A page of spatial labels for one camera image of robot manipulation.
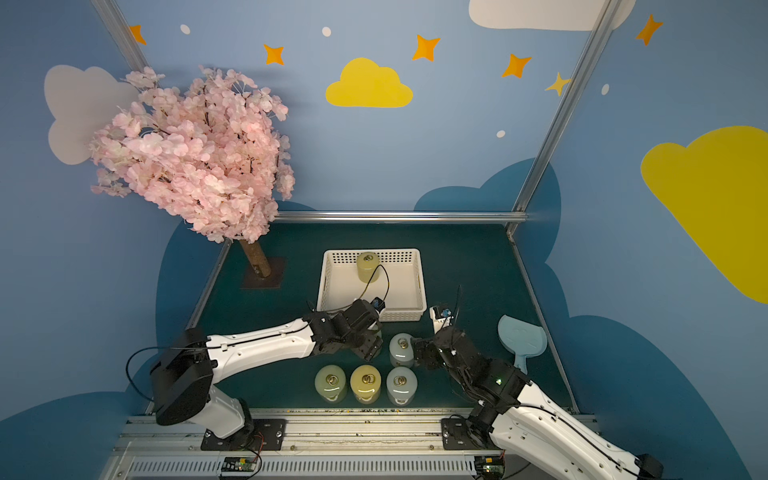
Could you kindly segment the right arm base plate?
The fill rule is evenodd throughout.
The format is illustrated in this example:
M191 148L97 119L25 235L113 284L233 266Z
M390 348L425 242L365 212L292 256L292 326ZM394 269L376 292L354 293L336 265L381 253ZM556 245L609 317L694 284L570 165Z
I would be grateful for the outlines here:
M525 436L514 425L503 423L499 415L493 420L451 415L440 421L445 450L513 450Z

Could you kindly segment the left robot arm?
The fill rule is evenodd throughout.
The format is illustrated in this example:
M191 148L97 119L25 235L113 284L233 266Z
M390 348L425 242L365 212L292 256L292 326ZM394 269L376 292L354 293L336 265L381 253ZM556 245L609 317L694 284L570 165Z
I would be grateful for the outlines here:
M208 450L256 450L264 439L247 403L221 391L231 376L283 360L349 350L370 360L382 346L375 332L385 301L357 299L337 312L313 311L289 323L241 334L187 329L150 369L155 421L206 429Z

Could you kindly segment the yellow canister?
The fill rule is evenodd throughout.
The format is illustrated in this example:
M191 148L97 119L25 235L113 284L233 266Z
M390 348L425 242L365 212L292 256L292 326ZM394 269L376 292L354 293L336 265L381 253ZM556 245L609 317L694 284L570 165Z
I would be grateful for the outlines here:
M380 257L376 252L364 251L356 257L357 276L365 284L375 282L380 274Z
M376 367L361 365L352 372L349 385L358 402L370 405L380 396L382 377Z

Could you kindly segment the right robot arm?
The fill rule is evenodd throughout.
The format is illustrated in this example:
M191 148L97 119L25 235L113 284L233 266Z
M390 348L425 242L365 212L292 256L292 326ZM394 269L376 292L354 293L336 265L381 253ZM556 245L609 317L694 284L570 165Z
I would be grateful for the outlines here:
M663 477L659 460L602 438L522 370L482 355L463 331L446 326L412 345L417 365L445 369L475 403L466 424L480 442L513 453L556 479Z

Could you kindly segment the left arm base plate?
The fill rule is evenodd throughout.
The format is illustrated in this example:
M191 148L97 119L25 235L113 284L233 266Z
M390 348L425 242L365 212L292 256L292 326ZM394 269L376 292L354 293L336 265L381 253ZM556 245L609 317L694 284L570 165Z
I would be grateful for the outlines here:
M202 451L280 451L287 421L282 418L252 419L226 438L207 430L200 446Z

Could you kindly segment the white perforated plastic basket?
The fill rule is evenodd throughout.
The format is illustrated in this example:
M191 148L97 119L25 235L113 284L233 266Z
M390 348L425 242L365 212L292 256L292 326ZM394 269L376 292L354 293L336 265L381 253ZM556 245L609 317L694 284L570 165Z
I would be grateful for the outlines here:
M375 282L365 284L357 276L356 257L376 252L381 261ZM427 308L421 253L415 248L327 250L323 255L317 306L340 311L357 299L382 298L383 322L417 322Z

